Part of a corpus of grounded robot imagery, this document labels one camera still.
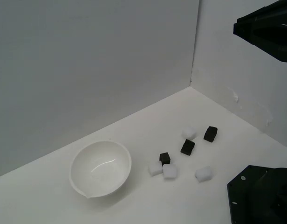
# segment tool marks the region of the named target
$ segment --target white bowl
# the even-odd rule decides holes
[[[81,195],[102,197],[118,190],[130,170],[131,156],[126,147],[114,141],[98,141],[77,154],[69,179]]]

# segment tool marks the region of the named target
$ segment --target white cube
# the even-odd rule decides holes
[[[177,167],[173,164],[163,165],[163,175],[164,178],[176,178],[177,177]]]
[[[195,177],[198,182],[208,181],[213,178],[213,172],[210,166],[198,169],[195,171]]]
[[[182,130],[182,137],[184,139],[193,140],[196,137],[196,130],[194,127],[187,127]]]
[[[151,176],[163,173],[161,161],[157,161],[156,163],[149,165],[148,170]]]

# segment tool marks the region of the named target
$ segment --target white surface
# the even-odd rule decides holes
[[[196,139],[180,153],[180,132],[219,128],[213,143]],[[70,186],[76,153],[110,138],[132,157],[127,182],[114,194],[87,199]],[[168,152],[178,178],[153,178],[147,164]],[[247,165],[287,167],[287,148],[225,108],[187,88],[108,127],[0,177],[0,224],[230,224],[226,185]],[[215,178],[198,183],[195,170],[211,166]]]
[[[194,129],[194,127],[187,127],[182,130],[182,137],[184,139],[193,140],[194,138],[196,138],[196,130]]]
[[[74,158],[70,183],[81,195],[106,196],[118,190],[131,170],[131,156],[125,146],[114,141],[99,141],[85,147]]]
[[[177,167],[174,164],[163,165],[163,176],[164,178],[175,179],[178,175]]]
[[[153,164],[150,164],[148,167],[149,173],[151,176],[156,176],[158,174],[163,173],[162,163],[161,161],[157,161]]]
[[[287,63],[232,34],[276,0],[201,0],[192,86],[287,146]]]
[[[213,178],[213,171],[210,166],[206,166],[196,170],[195,177],[200,183],[204,181],[209,181]]]
[[[199,0],[0,0],[0,175],[190,85]]]

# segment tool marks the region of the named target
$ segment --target white floor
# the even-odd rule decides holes
[[[191,156],[180,153],[187,125],[198,130]],[[216,126],[213,143],[203,140]],[[132,157],[126,184],[106,198],[86,199],[68,180],[70,163],[96,140],[124,144]],[[147,166],[168,152],[178,178],[150,177]],[[227,183],[247,165],[287,167],[287,148],[188,87],[108,127],[0,177],[0,224],[230,224]],[[198,183],[195,170],[213,167]]]

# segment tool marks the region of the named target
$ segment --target black machine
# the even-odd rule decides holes
[[[287,62],[287,0],[239,18],[233,33]],[[233,224],[287,224],[287,168],[248,166],[227,191]]]
[[[233,26],[233,34],[287,62],[287,0],[239,18]]]

